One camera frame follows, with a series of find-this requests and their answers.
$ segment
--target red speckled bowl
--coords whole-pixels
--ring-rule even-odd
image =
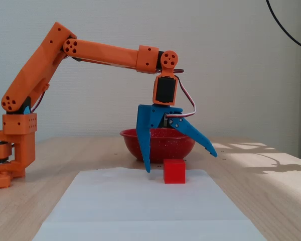
[[[129,129],[120,133],[125,144],[137,160],[142,155],[137,139],[136,129]],[[157,128],[150,130],[150,162],[163,163],[163,159],[183,159],[191,152],[195,141],[175,129]]]

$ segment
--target red block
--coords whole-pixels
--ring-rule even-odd
[[[164,159],[164,182],[166,184],[186,182],[186,165],[183,159]]]

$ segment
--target table surface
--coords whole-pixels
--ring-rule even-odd
[[[211,140],[218,157],[195,144],[187,168],[205,170],[267,240],[301,240],[301,159],[250,139]],[[0,189],[0,240],[32,240],[79,171],[112,167],[144,168],[121,137],[37,144],[26,177]]]

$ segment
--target black cable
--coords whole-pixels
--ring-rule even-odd
[[[266,3],[270,9],[270,12],[272,14],[272,16],[274,17],[275,21],[277,22],[277,24],[280,26],[280,28],[285,32],[286,35],[288,35],[289,38],[291,38],[296,44],[298,44],[299,46],[301,46],[301,43],[298,42],[294,37],[292,37],[288,32],[287,30],[285,30],[285,28],[282,26],[282,24],[279,22],[279,20],[277,19],[277,17],[275,16],[272,8],[271,8],[271,5],[270,5],[270,2],[269,0],[266,0]]]

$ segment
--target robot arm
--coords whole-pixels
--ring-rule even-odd
[[[60,23],[55,23],[39,48],[12,82],[2,98],[1,105],[7,113],[11,114],[23,114],[27,107],[31,109],[48,89],[50,79],[67,55],[77,61],[106,64],[155,74],[163,70],[160,61],[162,54],[163,52],[155,47],[140,46],[139,50],[132,50],[78,40],[76,35],[67,28]],[[169,63],[171,69],[169,76],[177,81],[173,75],[174,66],[177,64],[177,54],[174,52],[171,54],[175,61]]]
[[[35,160],[37,114],[33,113],[36,108],[33,106],[40,103],[52,76],[67,56],[77,61],[129,68],[142,73],[160,73],[154,84],[154,104],[140,105],[137,114],[137,137],[148,172],[151,169],[150,128],[175,128],[216,156],[209,140],[184,119],[195,113],[195,103],[174,75],[181,72],[174,70],[178,62],[175,52],[161,52],[149,46],[131,50],[78,40],[67,28],[55,23],[2,98],[1,105],[7,114],[3,115],[3,129],[0,131],[0,188],[9,187],[14,177],[24,177],[25,168]],[[175,104],[178,82],[194,107],[191,114],[182,114],[182,109],[170,107]],[[15,159],[7,162],[12,154],[12,143]]]

